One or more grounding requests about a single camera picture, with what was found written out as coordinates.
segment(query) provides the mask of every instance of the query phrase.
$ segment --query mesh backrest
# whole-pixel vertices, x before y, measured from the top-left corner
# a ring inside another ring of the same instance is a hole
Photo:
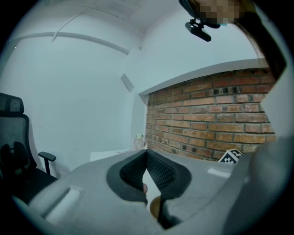
[[[29,119],[20,98],[0,94],[0,169],[4,178],[36,168],[28,143]]]
[[[21,98],[0,93],[0,115],[23,114],[24,107]]]

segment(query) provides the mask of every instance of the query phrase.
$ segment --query office chair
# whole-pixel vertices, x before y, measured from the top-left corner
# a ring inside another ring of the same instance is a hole
[[[57,179],[50,175],[54,155],[40,152],[47,173],[37,169],[29,141],[29,118],[22,99],[0,93],[0,176],[10,193],[25,203]]]

